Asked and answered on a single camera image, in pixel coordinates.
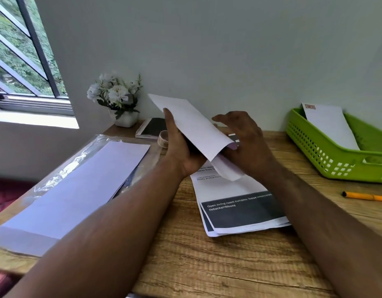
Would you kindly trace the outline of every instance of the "black notebook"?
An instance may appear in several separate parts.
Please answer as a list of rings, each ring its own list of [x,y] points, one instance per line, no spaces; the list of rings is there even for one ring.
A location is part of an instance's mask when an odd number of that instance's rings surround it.
[[[159,133],[166,130],[163,118],[146,119],[136,132],[136,138],[158,139]]]

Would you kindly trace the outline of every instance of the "person's left hand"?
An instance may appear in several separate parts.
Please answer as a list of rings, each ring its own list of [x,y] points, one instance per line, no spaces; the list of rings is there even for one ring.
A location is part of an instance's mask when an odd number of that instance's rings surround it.
[[[188,177],[198,171],[206,162],[206,158],[201,152],[190,152],[184,135],[179,131],[172,113],[164,108],[166,128],[169,135],[169,148],[166,157],[176,161],[180,167],[183,177]]]

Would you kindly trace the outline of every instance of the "wooden desk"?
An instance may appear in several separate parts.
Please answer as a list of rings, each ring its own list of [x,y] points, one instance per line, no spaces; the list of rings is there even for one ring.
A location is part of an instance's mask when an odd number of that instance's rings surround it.
[[[133,136],[135,130],[113,126],[105,134]],[[340,196],[344,190],[382,195],[382,185],[325,179],[285,133],[264,136],[282,164],[382,235],[382,202]],[[20,203],[0,213],[0,224],[22,209]],[[0,270],[24,274],[36,261],[0,249]],[[133,291],[158,297],[335,296],[291,226],[209,238],[190,178],[180,185]]]

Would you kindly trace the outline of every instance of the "window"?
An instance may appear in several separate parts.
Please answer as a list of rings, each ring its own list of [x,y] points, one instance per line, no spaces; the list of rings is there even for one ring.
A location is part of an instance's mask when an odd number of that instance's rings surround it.
[[[73,116],[34,0],[0,0],[0,109]]]

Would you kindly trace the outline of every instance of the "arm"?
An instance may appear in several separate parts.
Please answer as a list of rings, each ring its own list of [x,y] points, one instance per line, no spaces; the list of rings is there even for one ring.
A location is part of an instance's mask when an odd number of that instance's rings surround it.
[[[168,110],[165,119],[170,141],[165,158],[64,236],[7,297],[125,297],[130,292],[180,182],[206,161],[190,155]]]
[[[223,154],[275,195],[340,296],[382,297],[382,237],[284,168],[246,112],[213,120],[228,125],[240,141],[237,150]]]

